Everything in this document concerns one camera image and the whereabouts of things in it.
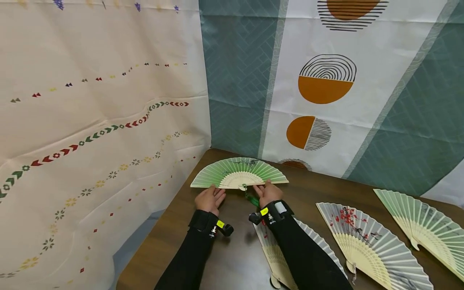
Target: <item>person's right hand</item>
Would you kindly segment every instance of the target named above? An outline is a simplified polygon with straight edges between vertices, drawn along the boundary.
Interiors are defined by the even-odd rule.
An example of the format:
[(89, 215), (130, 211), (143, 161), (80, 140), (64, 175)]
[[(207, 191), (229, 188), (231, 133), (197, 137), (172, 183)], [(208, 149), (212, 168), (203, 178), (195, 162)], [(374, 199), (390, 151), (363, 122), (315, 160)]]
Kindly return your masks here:
[(271, 201), (281, 200), (284, 195), (280, 188), (271, 184), (270, 180), (267, 180), (264, 186), (253, 185), (253, 188), (259, 196), (259, 206), (261, 208), (268, 205)]

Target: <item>black arm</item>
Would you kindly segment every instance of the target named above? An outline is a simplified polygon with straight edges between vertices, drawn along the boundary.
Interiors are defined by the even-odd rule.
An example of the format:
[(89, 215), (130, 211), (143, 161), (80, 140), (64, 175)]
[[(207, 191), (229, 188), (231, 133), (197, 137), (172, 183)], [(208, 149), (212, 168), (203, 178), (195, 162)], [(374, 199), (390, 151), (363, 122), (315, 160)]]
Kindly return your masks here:
[(155, 290), (198, 290), (213, 241), (209, 230), (191, 227)]
[(335, 262), (311, 239), (288, 213), (268, 226), (284, 254), (299, 290), (353, 290)]

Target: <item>patterned fabric backdrop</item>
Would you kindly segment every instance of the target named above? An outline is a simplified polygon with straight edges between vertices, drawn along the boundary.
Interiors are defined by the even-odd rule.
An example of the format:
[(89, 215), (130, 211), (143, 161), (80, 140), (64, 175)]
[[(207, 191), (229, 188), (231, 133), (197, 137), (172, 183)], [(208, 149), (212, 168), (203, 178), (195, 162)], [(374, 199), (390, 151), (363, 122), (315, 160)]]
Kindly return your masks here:
[(200, 16), (213, 147), (464, 208), (464, 0), (200, 0)]
[(108, 289), (210, 146), (198, 4), (1, 7), (0, 289)]

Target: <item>wooden table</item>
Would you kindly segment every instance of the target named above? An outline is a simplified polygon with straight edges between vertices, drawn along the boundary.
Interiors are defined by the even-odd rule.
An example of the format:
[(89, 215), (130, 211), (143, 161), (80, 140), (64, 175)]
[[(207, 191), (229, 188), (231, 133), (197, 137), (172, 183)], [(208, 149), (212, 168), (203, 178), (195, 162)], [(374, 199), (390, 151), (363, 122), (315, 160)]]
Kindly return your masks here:
[[(195, 211), (193, 200), (200, 188), (190, 188), (190, 183), (205, 166), (221, 159), (237, 157), (237, 154), (210, 149), (201, 158), (184, 185), (177, 193), (151, 233), (122, 272), (117, 290), (152, 290), (171, 259), (176, 254), (188, 223)], [(284, 199), (303, 223), (313, 228), (330, 245), (345, 265), (345, 258), (332, 237), (329, 228), (316, 208), (317, 202), (335, 202), (356, 207), (375, 218), (409, 246), (409, 241), (395, 223), (386, 208), (372, 191), (371, 186), (317, 174), (304, 169), (272, 163), (287, 176), (289, 184), (279, 185)], [(442, 211), (455, 222), (464, 225), (464, 211), (456, 206), (422, 199)], [(235, 232), (230, 238), (218, 235), (211, 256), (205, 267), (200, 289), (202, 290), (271, 290), (271, 271), (264, 257), (261, 244), (248, 214), (255, 207), (239, 190), (227, 191), (224, 204), (219, 209), (220, 219), (233, 225)], [(430, 276), (436, 290), (464, 289), (464, 283), (425, 249), (413, 251), (413, 255)], [(352, 274), (345, 269), (348, 277)], [(384, 289), (362, 272), (358, 272), (355, 290)]]

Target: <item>folding fan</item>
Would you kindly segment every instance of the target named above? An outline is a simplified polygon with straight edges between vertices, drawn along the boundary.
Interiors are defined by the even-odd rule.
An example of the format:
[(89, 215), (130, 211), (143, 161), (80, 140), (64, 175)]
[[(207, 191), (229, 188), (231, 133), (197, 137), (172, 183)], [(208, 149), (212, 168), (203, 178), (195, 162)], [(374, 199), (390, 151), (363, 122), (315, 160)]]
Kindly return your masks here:
[(464, 281), (464, 230), (457, 223), (406, 194), (381, 189), (374, 192), (416, 250), (420, 244)]
[[(343, 267), (340, 264), (340, 261), (335, 256), (334, 251), (329, 247), (327, 242), (321, 238), (313, 229), (302, 223), (301, 221), (295, 219), (298, 225), (304, 230), (304, 232), (313, 239), (326, 253), (332, 258), (335, 264), (340, 268), (340, 271), (345, 275)], [(264, 255), (266, 256), (269, 267), (271, 268), (271, 283), (272, 285), (279, 289), (280, 283), (284, 284), (291, 290), (298, 290), (298, 287), (293, 280), (293, 277), (290, 273), (290, 269), (285, 261), (284, 255), (280, 250), (279, 245), (277, 244), (276, 238), (272, 234), (271, 230), (266, 226), (264, 222), (261, 222), (259, 225), (255, 226), (256, 234), (258, 234), (259, 242), (263, 247)]]
[(433, 289), (411, 251), (376, 220), (348, 206), (316, 205), (352, 273), (359, 269), (389, 290)]
[(245, 190), (247, 186), (271, 183), (288, 183), (279, 170), (257, 159), (235, 157), (220, 160), (203, 168), (190, 187), (207, 188), (214, 184), (218, 188)]

